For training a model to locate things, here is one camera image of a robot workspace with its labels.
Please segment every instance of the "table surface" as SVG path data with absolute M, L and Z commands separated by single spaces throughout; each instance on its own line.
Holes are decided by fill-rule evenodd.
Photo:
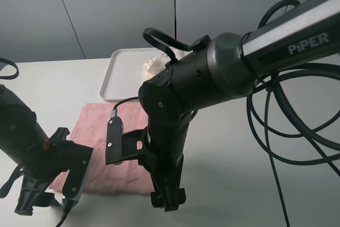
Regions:
M 340 64 L 338 56 L 326 61 Z M 108 64 L 109 59 L 19 63 L 20 76 L 1 83 L 37 113 L 38 122 L 51 136 L 58 127 L 72 130 L 86 103 L 104 103 L 99 90 Z M 6 67 L 1 74 L 11 71 Z M 284 88 L 311 127 L 338 110 L 336 81 L 301 78 L 284 83 Z M 260 116 L 264 98 L 264 94 L 254 97 Z M 296 132 L 276 103 L 270 110 L 269 122 L 274 128 Z M 338 138 L 339 128 L 337 123 L 321 134 Z M 292 159 L 319 158 L 302 139 L 273 136 L 272 147 Z M 248 126 L 245 99 L 200 110 L 190 125 L 184 155 L 181 186 L 186 189 L 187 201 L 178 211 L 164 213 L 152 208 L 149 196 L 83 194 L 63 226 L 285 226 L 268 155 Z M 340 179 L 327 165 L 276 164 L 291 226 L 331 226 L 340 220 Z M 14 167 L 14 162 L 0 152 L 0 184 Z M 61 217 L 60 208 L 35 207 L 32 217 L 14 213 L 20 185 L 17 181 L 10 194 L 0 200 L 2 226 L 54 227 Z

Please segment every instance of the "pink towel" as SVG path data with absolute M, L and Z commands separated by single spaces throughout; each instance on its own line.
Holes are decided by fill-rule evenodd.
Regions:
M 84 191 L 99 194 L 148 194 L 154 191 L 151 177 L 137 161 L 105 165 L 107 120 L 111 118 L 113 106 L 114 104 L 87 104 L 71 134 L 70 140 L 94 148 Z M 118 115 L 124 123 L 124 132 L 144 129 L 148 123 L 147 114 L 139 103 L 122 104 L 118 108 Z M 61 173 L 50 188 L 62 191 L 66 177 L 67 172 Z

